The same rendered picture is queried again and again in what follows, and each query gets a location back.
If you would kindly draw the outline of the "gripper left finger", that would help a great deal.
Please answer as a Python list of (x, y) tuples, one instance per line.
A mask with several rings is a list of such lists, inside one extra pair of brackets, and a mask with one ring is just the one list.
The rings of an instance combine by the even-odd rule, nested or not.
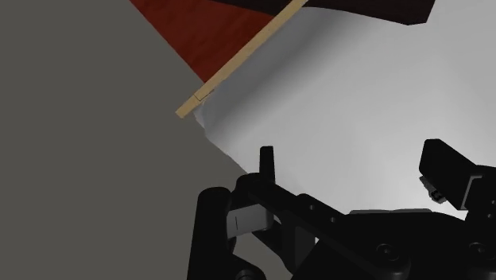
[(267, 280), (256, 265), (234, 253), (249, 233), (284, 263), (290, 280), (349, 280), (349, 262), (298, 220), (295, 211), (315, 212), (275, 184), (272, 146), (260, 149), (259, 170), (242, 175), (234, 191), (212, 187), (198, 195), (187, 280)]

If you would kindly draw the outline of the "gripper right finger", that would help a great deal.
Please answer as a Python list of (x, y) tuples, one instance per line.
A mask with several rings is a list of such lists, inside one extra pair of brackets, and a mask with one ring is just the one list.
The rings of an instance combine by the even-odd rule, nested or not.
[(438, 138), (424, 141), (419, 171), (466, 221), (496, 232), (496, 167), (477, 165)]

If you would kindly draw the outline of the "dark robot stand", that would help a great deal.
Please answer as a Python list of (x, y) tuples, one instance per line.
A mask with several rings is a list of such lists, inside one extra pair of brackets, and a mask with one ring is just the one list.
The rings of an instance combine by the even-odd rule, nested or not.
[[(276, 16), (292, 0), (212, 0)], [(436, 0), (307, 0), (303, 7), (345, 11), (371, 18), (418, 25), (428, 21)]]

